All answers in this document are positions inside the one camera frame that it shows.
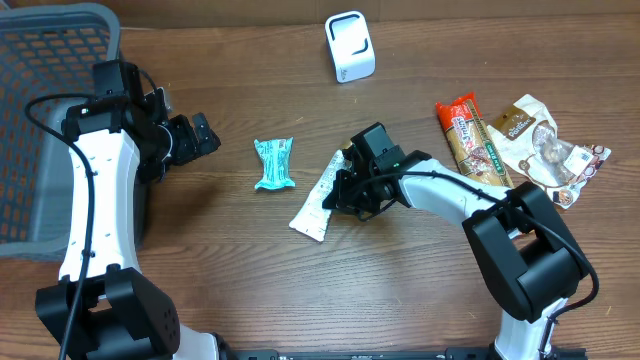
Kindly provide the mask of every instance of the teal snack wrapper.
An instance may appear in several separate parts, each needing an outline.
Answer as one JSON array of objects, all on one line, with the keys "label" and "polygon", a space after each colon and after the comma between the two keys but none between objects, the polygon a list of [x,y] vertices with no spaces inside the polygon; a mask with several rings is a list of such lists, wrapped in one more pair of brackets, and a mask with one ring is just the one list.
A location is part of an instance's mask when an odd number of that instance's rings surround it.
[{"label": "teal snack wrapper", "polygon": [[289,177],[289,156],[293,147],[293,138],[273,139],[253,142],[262,160],[264,175],[255,188],[278,190],[295,187],[296,183]]}]

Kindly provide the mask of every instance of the white snack wrapper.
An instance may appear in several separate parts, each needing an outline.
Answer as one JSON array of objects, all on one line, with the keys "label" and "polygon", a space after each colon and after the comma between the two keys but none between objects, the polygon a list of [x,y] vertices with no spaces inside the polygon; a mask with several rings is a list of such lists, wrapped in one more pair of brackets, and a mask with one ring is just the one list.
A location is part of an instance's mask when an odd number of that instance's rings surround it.
[{"label": "white snack wrapper", "polygon": [[324,241],[324,235],[327,232],[327,226],[329,226],[331,210],[323,209],[322,202],[333,190],[336,171],[346,168],[347,162],[342,155],[342,150],[336,151],[329,165],[322,173],[320,180],[309,193],[307,200],[302,205],[302,209],[289,223],[290,228],[308,235],[318,242]]},{"label": "white snack wrapper", "polygon": [[547,107],[525,95],[487,127],[502,160],[569,208],[611,154],[603,146],[577,146],[558,139]]}]

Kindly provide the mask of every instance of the orange snack package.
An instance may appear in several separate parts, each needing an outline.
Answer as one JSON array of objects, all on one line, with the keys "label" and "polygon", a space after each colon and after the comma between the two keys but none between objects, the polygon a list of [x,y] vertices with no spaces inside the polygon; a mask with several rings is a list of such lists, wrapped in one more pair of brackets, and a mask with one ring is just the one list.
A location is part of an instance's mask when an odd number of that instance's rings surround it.
[{"label": "orange snack package", "polygon": [[513,188],[482,119],[475,94],[463,96],[451,105],[436,103],[436,110],[460,173],[484,184]]}]

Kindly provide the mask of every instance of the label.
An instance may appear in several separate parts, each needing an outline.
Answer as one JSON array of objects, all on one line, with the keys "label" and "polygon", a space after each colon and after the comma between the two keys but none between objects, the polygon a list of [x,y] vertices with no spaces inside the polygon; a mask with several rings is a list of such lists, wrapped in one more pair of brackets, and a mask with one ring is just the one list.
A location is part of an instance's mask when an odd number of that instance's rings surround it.
[{"label": "label", "polygon": [[498,157],[498,152],[496,151],[496,148],[493,146],[493,143],[487,141],[484,143],[484,147],[487,149],[487,152],[489,153],[489,158],[493,163],[493,167],[496,168],[496,172],[498,173],[498,175],[503,176],[505,174],[504,166],[502,166],[502,161],[500,161],[500,158]]},{"label": "label", "polygon": [[458,139],[467,149],[473,148],[473,139],[471,138],[471,132],[469,131],[469,127],[467,126],[467,122],[464,120],[462,116],[456,116],[451,119],[453,123],[453,128],[456,130],[456,135],[458,135]]},{"label": "label", "polygon": [[590,152],[579,146],[574,146],[571,154],[569,154],[562,165],[574,175],[578,176],[587,168],[592,159],[593,155]]},{"label": "label", "polygon": [[502,118],[496,121],[495,127],[513,141],[522,135],[531,125],[535,124],[536,119],[532,118],[522,109],[513,107]]}]

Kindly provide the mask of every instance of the black bracket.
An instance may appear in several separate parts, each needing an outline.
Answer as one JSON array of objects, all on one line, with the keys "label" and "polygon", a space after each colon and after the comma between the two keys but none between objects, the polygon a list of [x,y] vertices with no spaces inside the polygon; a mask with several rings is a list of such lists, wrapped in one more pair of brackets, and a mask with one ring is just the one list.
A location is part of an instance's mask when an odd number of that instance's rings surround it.
[{"label": "black bracket", "polygon": [[[65,279],[36,293],[36,314],[58,343],[76,285]],[[111,308],[90,311],[102,295]],[[178,351],[180,321],[171,298],[135,269],[109,266],[105,275],[85,281],[82,299],[69,342],[72,360],[146,360]]]}]

